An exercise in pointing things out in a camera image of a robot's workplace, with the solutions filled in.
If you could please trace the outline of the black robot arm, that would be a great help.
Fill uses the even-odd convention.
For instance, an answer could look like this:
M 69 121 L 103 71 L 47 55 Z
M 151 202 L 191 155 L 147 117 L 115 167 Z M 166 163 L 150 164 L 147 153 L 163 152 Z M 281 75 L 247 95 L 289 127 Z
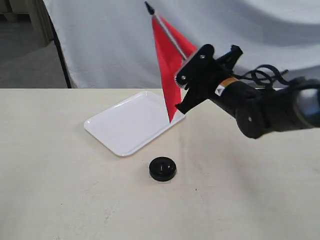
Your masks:
M 210 100 L 232 116 L 248 138 L 320 126 L 320 82 L 297 77 L 287 81 L 269 64 L 237 75 L 233 69 L 242 55 L 237 45 L 214 58 L 211 44 L 203 45 L 182 65 L 175 82 L 186 90 L 176 108 L 187 113 Z

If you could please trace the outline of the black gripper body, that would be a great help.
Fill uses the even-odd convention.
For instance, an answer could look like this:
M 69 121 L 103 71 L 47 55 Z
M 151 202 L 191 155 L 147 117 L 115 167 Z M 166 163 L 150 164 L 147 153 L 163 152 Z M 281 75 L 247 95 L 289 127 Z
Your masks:
M 214 58 L 215 48 L 211 44 L 204 44 L 194 52 L 176 73 L 174 80 L 177 86 L 188 89 L 196 78 L 215 71 L 231 72 L 232 70 L 219 65 Z

